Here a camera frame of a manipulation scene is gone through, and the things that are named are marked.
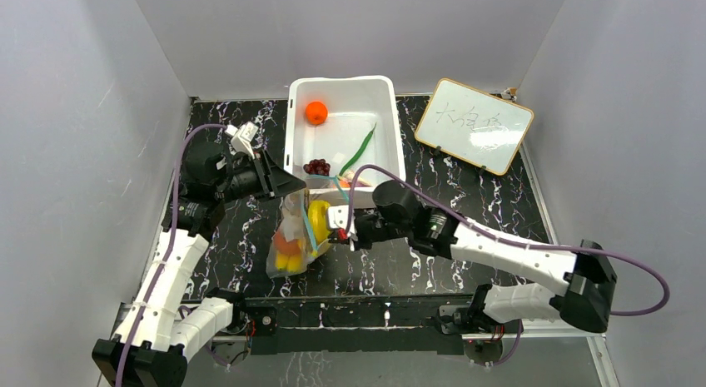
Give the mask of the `clear zip top bag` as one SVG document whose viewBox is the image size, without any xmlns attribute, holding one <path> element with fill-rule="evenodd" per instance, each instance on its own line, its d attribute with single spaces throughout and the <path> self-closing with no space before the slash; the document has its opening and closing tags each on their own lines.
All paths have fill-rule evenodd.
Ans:
<svg viewBox="0 0 706 387">
<path fill-rule="evenodd" d="M 281 221 L 271 239 L 266 274 L 272 279 L 299 275 L 330 248 L 326 213 L 348 202 L 350 184 L 339 176 L 308 176 L 306 186 L 281 203 Z"/>
</svg>

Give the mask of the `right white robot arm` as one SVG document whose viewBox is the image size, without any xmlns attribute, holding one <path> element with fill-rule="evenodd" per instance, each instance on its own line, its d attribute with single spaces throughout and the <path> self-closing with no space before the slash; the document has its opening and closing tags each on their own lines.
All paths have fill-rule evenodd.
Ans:
<svg viewBox="0 0 706 387">
<path fill-rule="evenodd" d="M 352 210 L 347 222 L 352 246 L 368 250 L 382 241 L 404 239 L 425 256 L 472 262 L 527 279 L 525 285 L 479 285 L 469 306 L 440 310 L 446 334 L 490 332 L 516 320 L 562 320 L 578 330 L 604 333 L 609 324 L 617 275 L 598 245 L 578 251 L 477 225 L 459 212 L 424 204 L 395 181 L 377 186 L 373 209 Z"/>
</svg>

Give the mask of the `yellow green starfruit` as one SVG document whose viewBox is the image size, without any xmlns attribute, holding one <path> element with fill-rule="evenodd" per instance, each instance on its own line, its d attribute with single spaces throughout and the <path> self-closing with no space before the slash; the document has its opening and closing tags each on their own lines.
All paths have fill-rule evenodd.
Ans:
<svg viewBox="0 0 706 387">
<path fill-rule="evenodd" d="M 307 216 L 313 232 L 315 246 L 324 243 L 331 233 L 327 223 L 327 212 L 330 207 L 329 202 L 322 200 L 313 200 L 308 207 Z"/>
</svg>

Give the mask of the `white mushroom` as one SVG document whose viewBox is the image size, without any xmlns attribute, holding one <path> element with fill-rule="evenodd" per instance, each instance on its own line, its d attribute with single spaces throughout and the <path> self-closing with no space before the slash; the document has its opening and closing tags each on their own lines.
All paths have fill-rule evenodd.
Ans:
<svg viewBox="0 0 706 387">
<path fill-rule="evenodd" d="M 281 208 L 281 223 L 279 225 L 279 231 L 284 234 L 284 237 L 288 240 L 300 239 L 305 236 L 304 221 L 301 217 L 301 212 L 296 208 L 291 209 L 289 207 L 283 206 Z"/>
</svg>

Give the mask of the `small orange pumpkin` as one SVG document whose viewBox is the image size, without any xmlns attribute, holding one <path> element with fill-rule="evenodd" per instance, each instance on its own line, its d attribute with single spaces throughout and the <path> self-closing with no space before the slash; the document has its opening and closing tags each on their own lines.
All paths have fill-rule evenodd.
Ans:
<svg viewBox="0 0 706 387">
<path fill-rule="evenodd" d="M 273 236 L 272 243 L 276 250 L 276 256 L 299 256 L 301 254 L 300 241 L 297 239 L 288 241 L 281 231 L 277 231 Z"/>
</svg>

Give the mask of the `yellow banana bunch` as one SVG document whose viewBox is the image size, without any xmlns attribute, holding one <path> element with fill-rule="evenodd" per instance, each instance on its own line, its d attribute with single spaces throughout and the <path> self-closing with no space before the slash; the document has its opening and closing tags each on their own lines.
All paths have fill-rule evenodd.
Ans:
<svg viewBox="0 0 706 387">
<path fill-rule="evenodd" d="M 306 256 L 301 253 L 294 255 L 284 254 L 277 251 L 275 258 L 275 270 L 284 275 L 297 275 L 306 270 Z"/>
</svg>

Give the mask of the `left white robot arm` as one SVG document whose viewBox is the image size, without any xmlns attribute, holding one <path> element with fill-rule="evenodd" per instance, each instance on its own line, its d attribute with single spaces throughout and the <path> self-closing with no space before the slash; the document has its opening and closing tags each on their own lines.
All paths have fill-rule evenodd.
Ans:
<svg viewBox="0 0 706 387">
<path fill-rule="evenodd" d="M 113 336 L 98 340 L 92 351 L 111 386 L 180 386 L 188 362 L 218 333 L 247 330 L 251 318 L 243 294 L 215 288 L 188 307 L 182 302 L 186 285 L 226 204 L 280 199 L 306 185 L 266 151 L 232 154 L 211 142 L 186 149 L 177 170 L 146 279 Z"/>
</svg>

